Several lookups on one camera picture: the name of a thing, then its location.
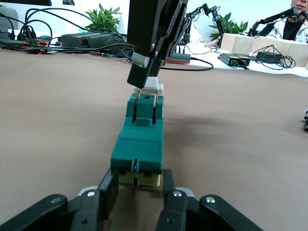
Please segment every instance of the potted plant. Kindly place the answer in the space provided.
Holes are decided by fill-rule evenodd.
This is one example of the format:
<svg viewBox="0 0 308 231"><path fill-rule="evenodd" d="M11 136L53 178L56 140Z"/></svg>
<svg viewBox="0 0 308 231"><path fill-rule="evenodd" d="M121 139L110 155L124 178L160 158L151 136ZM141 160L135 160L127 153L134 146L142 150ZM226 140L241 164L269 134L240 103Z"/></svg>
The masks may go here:
<svg viewBox="0 0 308 231"><path fill-rule="evenodd" d="M112 10L110 8L109 10L104 9L101 4L99 4L99 11L93 10L86 12L89 17L96 22L100 27L98 27L95 23L91 23L90 25L86 26L87 29L95 30L95 31L102 31L102 32L112 32L112 33L118 33L117 25L119 24L119 19L114 18L115 14L121 14L118 11L120 10L120 7Z"/></svg>
<svg viewBox="0 0 308 231"><path fill-rule="evenodd" d="M241 21L240 25L235 23L231 18L231 13L226 14L224 17L219 15L222 27L224 28L225 33L229 34L244 34L244 31L247 30L248 22ZM209 27L217 29L217 26L209 25ZM211 41L216 40L219 37L219 33L210 34Z"/></svg>

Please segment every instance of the brown table surface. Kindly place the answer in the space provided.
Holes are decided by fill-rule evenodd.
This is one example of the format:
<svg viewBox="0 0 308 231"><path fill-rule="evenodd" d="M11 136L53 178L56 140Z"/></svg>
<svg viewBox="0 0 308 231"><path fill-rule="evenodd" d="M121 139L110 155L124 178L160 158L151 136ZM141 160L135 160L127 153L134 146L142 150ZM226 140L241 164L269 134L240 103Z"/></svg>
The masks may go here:
<svg viewBox="0 0 308 231"><path fill-rule="evenodd" d="M122 127L130 64L0 51L0 223L53 193L98 185ZM308 227L308 79L249 70L161 70L164 168L265 231ZM161 188L120 187L108 230L155 230Z"/></svg>

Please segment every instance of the beige box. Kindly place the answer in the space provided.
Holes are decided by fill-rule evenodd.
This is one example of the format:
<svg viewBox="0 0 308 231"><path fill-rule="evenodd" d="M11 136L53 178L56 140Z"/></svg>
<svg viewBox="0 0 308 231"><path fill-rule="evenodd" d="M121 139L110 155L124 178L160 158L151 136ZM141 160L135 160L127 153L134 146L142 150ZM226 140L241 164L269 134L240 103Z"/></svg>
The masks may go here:
<svg viewBox="0 0 308 231"><path fill-rule="evenodd" d="M308 61L306 62L305 68L308 70Z"/></svg>
<svg viewBox="0 0 308 231"><path fill-rule="evenodd" d="M261 51L264 47L274 45L274 47L279 50L283 55L287 55L290 50L291 43L288 40L278 39L278 38L268 38L264 36L256 37L251 48L251 52L254 53L258 50ZM272 52L272 48L267 49L266 51Z"/></svg>
<svg viewBox="0 0 308 231"><path fill-rule="evenodd" d="M251 52L257 54L256 51L262 51L262 48L270 45L274 45L282 55L292 57L296 62L296 66L304 67L306 65L308 60L308 44L303 42L294 42L273 37L257 37L254 39ZM273 48L268 48L264 51L272 52Z"/></svg>
<svg viewBox="0 0 308 231"><path fill-rule="evenodd" d="M291 46L287 55L295 60L296 66L304 67L308 61L308 44L291 41Z"/></svg>
<svg viewBox="0 0 308 231"><path fill-rule="evenodd" d="M253 43L253 37L225 33L220 48L230 53L249 55Z"/></svg>

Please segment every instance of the black power brick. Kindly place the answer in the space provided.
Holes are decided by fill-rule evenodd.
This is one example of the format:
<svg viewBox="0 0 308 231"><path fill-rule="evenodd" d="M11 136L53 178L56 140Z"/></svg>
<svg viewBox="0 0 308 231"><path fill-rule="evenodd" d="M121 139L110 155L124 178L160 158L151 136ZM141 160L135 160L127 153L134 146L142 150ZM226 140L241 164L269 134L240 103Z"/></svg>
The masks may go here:
<svg viewBox="0 0 308 231"><path fill-rule="evenodd" d="M228 65L235 67L247 67L250 63L250 57L244 54L221 54L220 60Z"/></svg>
<svg viewBox="0 0 308 231"><path fill-rule="evenodd" d="M272 52L261 52L259 51L255 61L267 63L267 64L277 64L283 56L280 54L274 54Z"/></svg>

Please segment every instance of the green block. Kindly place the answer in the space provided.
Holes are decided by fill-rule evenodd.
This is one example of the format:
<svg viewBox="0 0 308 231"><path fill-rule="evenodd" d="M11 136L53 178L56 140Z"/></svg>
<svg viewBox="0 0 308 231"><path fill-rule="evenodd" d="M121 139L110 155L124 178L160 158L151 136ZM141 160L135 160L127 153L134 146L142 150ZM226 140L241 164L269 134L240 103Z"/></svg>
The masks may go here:
<svg viewBox="0 0 308 231"><path fill-rule="evenodd" d="M128 101L126 118L111 156L111 169L128 172L161 174L163 168L163 103L164 98L140 95L135 107L136 94Z"/></svg>

